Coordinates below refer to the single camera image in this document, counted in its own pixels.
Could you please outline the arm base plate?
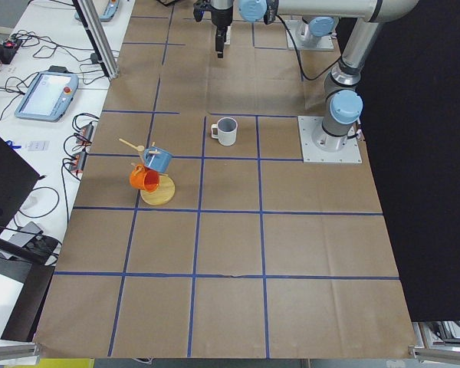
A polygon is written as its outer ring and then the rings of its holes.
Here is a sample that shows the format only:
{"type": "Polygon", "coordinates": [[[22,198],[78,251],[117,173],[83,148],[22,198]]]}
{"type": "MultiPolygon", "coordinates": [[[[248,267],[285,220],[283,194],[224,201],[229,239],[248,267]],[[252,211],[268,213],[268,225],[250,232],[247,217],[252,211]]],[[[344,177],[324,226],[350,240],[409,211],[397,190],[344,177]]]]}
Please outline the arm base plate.
{"type": "Polygon", "coordinates": [[[290,34],[287,36],[287,48],[309,51],[333,51],[331,33],[336,21],[332,17],[321,16],[312,18],[309,22],[301,20],[286,20],[290,34]]]}
{"type": "Polygon", "coordinates": [[[298,132],[304,163],[361,164],[359,143],[354,128],[343,137],[330,136],[323,130],[323,117],[298,116],[298,132]]]}

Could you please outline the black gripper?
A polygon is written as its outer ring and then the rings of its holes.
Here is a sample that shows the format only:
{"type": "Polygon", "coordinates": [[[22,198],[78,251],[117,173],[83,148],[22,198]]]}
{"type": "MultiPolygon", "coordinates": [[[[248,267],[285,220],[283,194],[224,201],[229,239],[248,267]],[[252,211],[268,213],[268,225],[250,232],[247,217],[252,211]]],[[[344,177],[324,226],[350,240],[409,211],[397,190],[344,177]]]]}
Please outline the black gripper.
{"type": "MultiPolygon", "coordinates": [[[[211,14],[211,20],[216,27],[228,27],[232,24],[232,1],[201,0],[193,4],[193,16],[200,22],[205,12],[211,14]]],[[[217,58],[224,57],[225,29],[217,28],[215,33],[215,51],[217,58]]]]}

